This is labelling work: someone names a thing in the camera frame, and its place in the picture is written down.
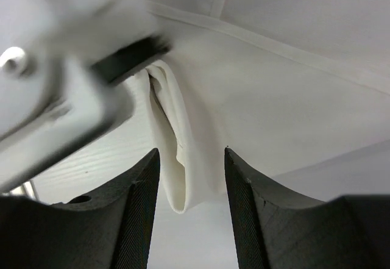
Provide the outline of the white cloth napkin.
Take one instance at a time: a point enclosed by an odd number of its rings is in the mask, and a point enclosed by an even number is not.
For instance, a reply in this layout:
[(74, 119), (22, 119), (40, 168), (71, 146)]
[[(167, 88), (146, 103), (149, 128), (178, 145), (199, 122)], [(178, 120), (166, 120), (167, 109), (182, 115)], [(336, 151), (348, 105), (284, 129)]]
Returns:
[(389, 140), (389, 0), (146, 0), (174, 46), (141, 72), (175, 212)]

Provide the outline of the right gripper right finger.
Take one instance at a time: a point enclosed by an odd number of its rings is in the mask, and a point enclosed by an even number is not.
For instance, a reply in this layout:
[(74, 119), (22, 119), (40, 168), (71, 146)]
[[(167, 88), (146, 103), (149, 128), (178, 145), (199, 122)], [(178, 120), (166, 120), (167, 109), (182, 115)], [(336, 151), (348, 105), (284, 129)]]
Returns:
[(240, 268), (388, 268), (389, 196), (320, 201), (224, 154)]

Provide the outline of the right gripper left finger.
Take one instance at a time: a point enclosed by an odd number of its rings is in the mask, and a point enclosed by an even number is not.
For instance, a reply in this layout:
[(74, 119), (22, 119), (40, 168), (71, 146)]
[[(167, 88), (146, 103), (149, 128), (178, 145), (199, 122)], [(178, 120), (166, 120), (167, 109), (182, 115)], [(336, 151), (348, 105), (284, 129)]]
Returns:
[(146, 268), (160, 155), (68, 203), (1, 198), (2, 268)]

